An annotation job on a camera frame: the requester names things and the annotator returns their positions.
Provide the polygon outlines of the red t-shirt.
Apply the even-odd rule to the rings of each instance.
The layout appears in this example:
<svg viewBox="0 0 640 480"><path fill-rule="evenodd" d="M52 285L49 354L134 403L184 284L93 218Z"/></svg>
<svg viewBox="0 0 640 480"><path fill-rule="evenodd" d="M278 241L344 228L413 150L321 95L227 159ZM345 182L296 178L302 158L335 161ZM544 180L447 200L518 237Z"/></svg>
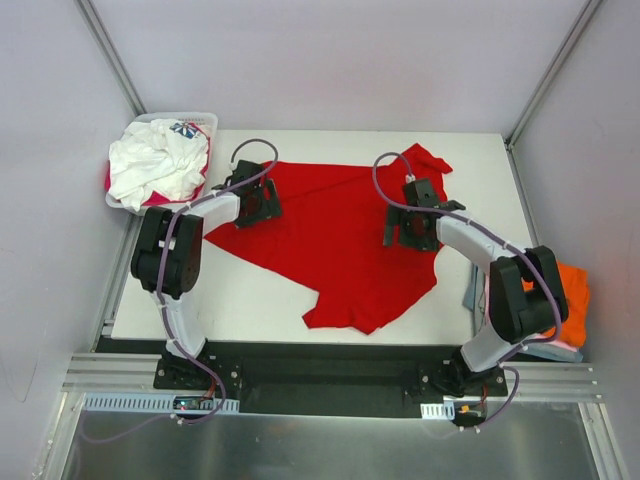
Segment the red t-shirt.
<svg viewBox="0 0 640 480"><path fill-rule="evenodd" d="M280 163L270 175L283 214L248 228L223 225L206 237L217 247L317 291L309 328L352 327L371 334L404 314L437 284L436 255L383 244L387 204L408 170L430 180L441 200L452 167L419 144L377 170Z"/></svg>

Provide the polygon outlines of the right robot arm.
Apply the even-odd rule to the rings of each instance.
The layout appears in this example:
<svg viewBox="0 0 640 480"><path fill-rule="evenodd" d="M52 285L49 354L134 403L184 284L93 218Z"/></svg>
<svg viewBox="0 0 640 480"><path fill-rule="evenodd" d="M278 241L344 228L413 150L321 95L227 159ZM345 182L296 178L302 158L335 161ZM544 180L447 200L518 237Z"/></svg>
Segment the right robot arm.
<svg viewBox="0 0 640 480"><path fill-rule="evenodd" d="M456 392L473 394L484 385L486 372L531 344L557 338L569 308L551 249L515 245L472 219L459 202L436 203L426 179L412 178L403 186L415 205L392 200L379 182L374 186L388 204L384 245L398 233L402 245L424 251L448 246L487 277L488 320L456 350L447 368Z"/></svg>

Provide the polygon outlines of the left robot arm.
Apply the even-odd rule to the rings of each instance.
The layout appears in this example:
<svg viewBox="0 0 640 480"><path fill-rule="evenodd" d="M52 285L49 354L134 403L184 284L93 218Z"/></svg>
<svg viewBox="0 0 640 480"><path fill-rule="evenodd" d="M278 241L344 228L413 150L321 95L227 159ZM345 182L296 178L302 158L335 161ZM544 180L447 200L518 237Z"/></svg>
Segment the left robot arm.
<svg viewBox="0 0 640 480"><path fill-rule="evenodd" d="M159 310L166 350L183 358L177 377L192 389L205 386L212 366L200 353L206 343L193 291L199 278L204 237L226 224L246 228L282 215L272 165L237 162L225 182L178 210L154 206L143 216L131 274Z"/></svg>

